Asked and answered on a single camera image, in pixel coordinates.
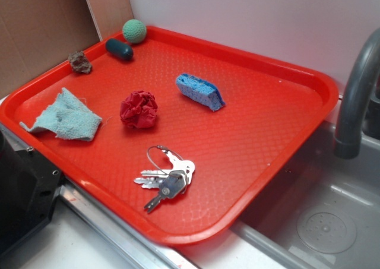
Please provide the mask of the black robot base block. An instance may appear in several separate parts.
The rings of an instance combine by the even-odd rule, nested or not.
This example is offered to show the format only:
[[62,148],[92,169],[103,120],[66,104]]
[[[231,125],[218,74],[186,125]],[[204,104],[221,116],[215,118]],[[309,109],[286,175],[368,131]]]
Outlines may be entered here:
[[42,153],[1,133],[1,256],[51,222],[63,174]]

